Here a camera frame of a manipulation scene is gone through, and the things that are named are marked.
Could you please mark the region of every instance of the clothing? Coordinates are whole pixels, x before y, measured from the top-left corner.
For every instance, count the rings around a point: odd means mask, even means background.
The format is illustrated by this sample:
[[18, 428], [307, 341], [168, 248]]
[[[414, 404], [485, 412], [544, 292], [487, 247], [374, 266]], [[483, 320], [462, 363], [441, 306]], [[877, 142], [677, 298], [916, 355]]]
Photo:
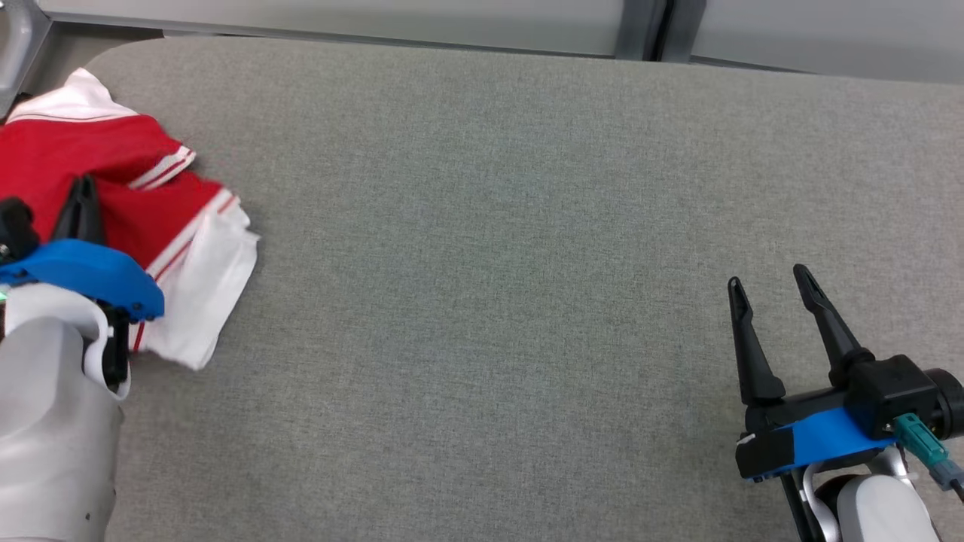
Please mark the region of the clothing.
[[30, 205], [47, 241], [73, 180], [93, 176], [107, 244], [165, 294], [165, 316], [133, 326], [131, 349], [197, 369], [254, 269], [257, 236], [237, 196], [186, 171], [194, 158], [82, 68], [63, 88], [17, 106], [0, 128], [0, 198]]

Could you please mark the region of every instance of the white stripe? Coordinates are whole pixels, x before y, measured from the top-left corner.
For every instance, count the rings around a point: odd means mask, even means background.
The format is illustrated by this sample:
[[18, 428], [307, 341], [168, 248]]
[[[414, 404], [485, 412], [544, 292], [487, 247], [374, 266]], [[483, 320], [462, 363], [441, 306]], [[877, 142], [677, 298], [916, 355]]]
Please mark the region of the white stripe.
[[[167, 156], [161, 158], [157, 165], [153, 168], [147, 170], [147, 173], [135, 178], [127, 184], [129, 188], [144, 188], [145, 190], [150, 190], [151, 188], [157, 188], [158, 186], [164, 184], [165, 182], [174, 178], [177, 174], [184, 171], [191, 162], [194, 162], [195, 153], [183, 145], [174, 154], [168, 154]], [[169, 172], [167, 170], [171, 168], [177, 162], [183, 163], [178, 164], [176, 168], [172, 168]]]
[[184, 246], [191, 242], [191, 238], [194, 237], [198, 227], [201, 225], [201, 217], [206, 212], [218, 212], [218, 209], [222, 205], [230, 201], [234, 195], [231, 194], [227, 188], [222, 188], [221, 192], [218, 192], [214, 198], [209, 201], [193, 219], [191, 222], [187, 223], [180, 233], [168, 243], [167, 248], [161, 251], [161, 254], [157, 255], [153, 262], [145, 269], [151, 277], [156, 277], [158, 273], [174, 258], [177, 253], [180, 252]]
[[[171, 263], [171, 267], [164, 272], [164, 276], [158, 279], [157, 285], [161, 288], [161, 292], [164, 293], [164, 300], [167, 302], [168, 299], [174, 295], [174, 287], [177, 285], [178, 279], [180, 279], [181, 268], [184, 267], [184, 259], [187, 258], [187, 253], [191, 252], [190, 249], [181, 253], [177, 261]], [[138, 352], [145, 350], [145, 344], [148, 342], [148, 336], [151, 335], [151, 329], [153, 326], [148, 325], [149, 322], [139, 322], [136, 324], [131, 324], [130, 329], [127, 331], [127, 349], [131, 352]], [[137, 350], [134, 346], [138, 344], [137, 334], [141, 334], [141, 342]]]

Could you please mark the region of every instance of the gray cushion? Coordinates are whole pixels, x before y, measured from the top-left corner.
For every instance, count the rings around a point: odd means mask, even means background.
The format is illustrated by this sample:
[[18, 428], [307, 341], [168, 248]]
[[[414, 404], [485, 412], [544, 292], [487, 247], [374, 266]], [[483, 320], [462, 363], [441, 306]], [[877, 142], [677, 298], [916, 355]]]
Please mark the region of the gray cushion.
[[793, 540], [736, 469], [726, 282], [825, 387], [798, 261], [964, 376], [962, 88], [242, 38], [90, 68], [264, 235], [208, 368], [135, 361], [111, 540]]

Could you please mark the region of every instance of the cable connector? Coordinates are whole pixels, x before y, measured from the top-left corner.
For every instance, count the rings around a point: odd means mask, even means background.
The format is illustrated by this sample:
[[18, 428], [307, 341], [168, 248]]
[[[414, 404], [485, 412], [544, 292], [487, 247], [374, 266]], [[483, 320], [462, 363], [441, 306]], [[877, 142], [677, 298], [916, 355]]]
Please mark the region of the cable connector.
[[930, 477], [944, 491], [953, 489], [961, 493], [964, 470], [951, 460], [948, 450], [924, 425], [916, 414], [902, 414], [894, 419], [894, 435], [897, 441], [927, 467]]

